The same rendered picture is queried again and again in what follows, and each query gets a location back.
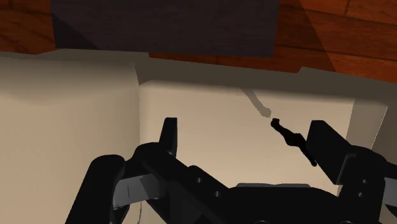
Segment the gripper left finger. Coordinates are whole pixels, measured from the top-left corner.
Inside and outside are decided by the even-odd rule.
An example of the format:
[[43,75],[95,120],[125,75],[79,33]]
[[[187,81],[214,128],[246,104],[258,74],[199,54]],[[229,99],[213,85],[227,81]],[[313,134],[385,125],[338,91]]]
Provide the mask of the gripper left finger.
[[90,163],[65,224],[122,224],[130,205],[147,202],[166,224],[228,224],[228,188],[176,158],[178,121],[166,118],[160,139],[131,159],[103,155]]

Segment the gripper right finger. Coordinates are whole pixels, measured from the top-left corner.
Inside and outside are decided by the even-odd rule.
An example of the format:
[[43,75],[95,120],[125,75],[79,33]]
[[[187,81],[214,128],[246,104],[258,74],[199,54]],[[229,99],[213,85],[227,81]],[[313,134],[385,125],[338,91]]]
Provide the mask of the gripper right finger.
[[345,140],[325,121],[310,123],[306,149],[335,185],[340,224],[379,224],[383,204],[397,215],[397,164]]

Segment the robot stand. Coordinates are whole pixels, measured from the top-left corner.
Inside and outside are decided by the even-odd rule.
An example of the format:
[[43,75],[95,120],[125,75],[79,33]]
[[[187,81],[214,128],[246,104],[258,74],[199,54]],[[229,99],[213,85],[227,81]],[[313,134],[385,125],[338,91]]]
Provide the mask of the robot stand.
[[57,48],[271,57],[280,0],[50,0]]

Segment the black slender tool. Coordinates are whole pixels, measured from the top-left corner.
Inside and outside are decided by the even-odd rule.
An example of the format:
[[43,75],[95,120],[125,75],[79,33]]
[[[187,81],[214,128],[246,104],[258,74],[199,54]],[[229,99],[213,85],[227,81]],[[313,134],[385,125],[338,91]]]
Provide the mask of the black slender tool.
[[294,133],[280,124],[280,119],[273,118],[271,123],[273,127],[284,138],[288,146],[298,147],[300,151],[306,156],[310,164],[315,167],[317,165],[315,159],[309,154],[306,148],[306,140],[300,133]]

